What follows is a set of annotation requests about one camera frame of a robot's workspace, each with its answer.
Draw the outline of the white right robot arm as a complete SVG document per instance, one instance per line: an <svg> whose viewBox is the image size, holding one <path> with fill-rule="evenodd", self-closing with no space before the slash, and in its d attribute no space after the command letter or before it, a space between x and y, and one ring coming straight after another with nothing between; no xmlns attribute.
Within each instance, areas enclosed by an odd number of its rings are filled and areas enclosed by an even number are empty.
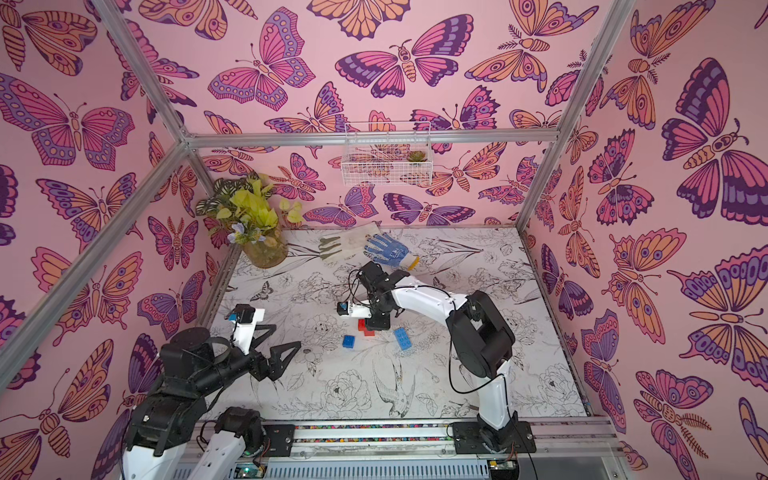
<svg viewBox="0 0 768 480"><path fill-rule="evenodd" d="M373 261L353 277L350 283L362 286L367 298L358 300L351 286L349 299L337 305L337 312L363 319L369 330L389 329L392 314L402 312L415 312L445 326L449 356L456 357L473 380L469 389L454 391L478 395L478 433L486 448L494 453L512 451L515 439L523 437L517 413L510 408L506 376L516 337L491 297L479 290L452 293L404 270L388 273Z"/></svg>

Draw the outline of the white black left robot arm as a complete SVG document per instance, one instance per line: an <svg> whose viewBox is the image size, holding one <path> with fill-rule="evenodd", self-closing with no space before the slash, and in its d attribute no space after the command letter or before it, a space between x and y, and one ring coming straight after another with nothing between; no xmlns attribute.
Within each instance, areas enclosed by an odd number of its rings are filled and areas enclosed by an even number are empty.
<svg viewBox="0 0 768 480"><path fill-rule="evenodd" d="M275 345L270 354L258 351L274 331L257 326L259 335L244 347L232 339L211 336L195 327L177 333L160 351L163 372L147 398L134 409L123 440L120 476L123 479L170 479L187 446L203 431L202 417L236 380L276 381L301 349L298 341ZM228 407L214 421L214 432L190 474L193 479L245 478L238 467L251 457L260 467L264 459L290 454L292 425L270 427L259 411Z"/></svg>

